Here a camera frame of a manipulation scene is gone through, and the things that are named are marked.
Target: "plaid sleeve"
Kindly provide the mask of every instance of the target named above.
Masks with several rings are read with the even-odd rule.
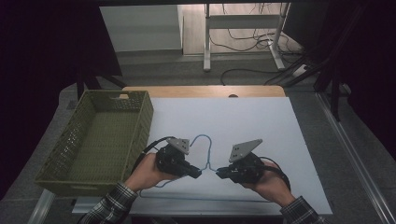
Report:
[[[330,224],[330,222],[324,217],[320,217],[301,196],[288,206],[280,209],[280,213],[282,213],[283,217],[288,221],[289,224]]]
[[[99,204],[81,219],[79,224],[121,222],[128,215],[136,197],[136,193],[124,184],[118,183]]]

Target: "green plastic basket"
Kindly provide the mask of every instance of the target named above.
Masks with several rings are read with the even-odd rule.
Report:
[[[147,146],[147,91],[85,91],[35,182],[60,196],[104,196]]]

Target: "wall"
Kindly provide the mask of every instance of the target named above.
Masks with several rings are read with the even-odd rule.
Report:
[[[100,9],[116,52],[181,49],[177,6]]]

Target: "desk leg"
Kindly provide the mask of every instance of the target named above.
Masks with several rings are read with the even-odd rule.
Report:
[[[278,53],[278,48],[277,44],[279,42],[280,38],[280,33],[283,30],[283,25],[285,24],[285,19],[286,19],[286,13],[288,12],[289,9],[289,4],[287,3],[285,5],[285,8],[281,8],[280,12],[280,17],[279,17],[279,24],[277,25],[275,36],[274,36],[274,41],[268,41],[268,45],[270,46],[271,53],[274,57],[276,67],[278,70],[285,70],[285,65],[282,62],[282,58],[280,57]]]
[[[44,189],[43,193],[38,199],[37,204],[35,205],[35,210],[33,210],[32,215],[29,218],[28,224],[39,224],[44,223],[46,219],[47,213],[50,210],[50,206],[52,205],[53,199],[55,198],[55,194],[50,191]]]
[[[209,40],[209,27],[210,27],[210,14],[209,4],[205,6],[205,49],[204,49],[204,71],[210,71],[210,40]]]

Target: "gray floor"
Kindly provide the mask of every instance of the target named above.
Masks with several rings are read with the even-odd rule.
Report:
[[[131,86],[148,85],[219,85],[223,71],[232,68],[275,71],[268,54],[216,55],[212,71],[203,72],[202,57],[186,57],[175,52],[120,53],[123,81]],[[230,85],[262,85],[273,74],[234,72],[224,82]],[[332,127],[312,92],[314,77],[286,89],[305,142],[318,171],[319,179],[331,205],[332,223],[381,223],[361,182],[353,170]],[[106,89],[117,87],[100,79]],[[60,94],[59,106],[35,153],[19,178],[0,202],[2,223],[26,223],[40,197],[42,188],[33,181],[41,164],[47,158],[73,110],[77,100],[76,87],[71,86]],[[342,123],[358,149],[364,164],[386,197],[393,212],[396,210],[396,163],[373,134],[354,114],[347,98],[340,101]],[[76,223],[78,216],[71,214],[74,198],[56,197],[45,223]]]

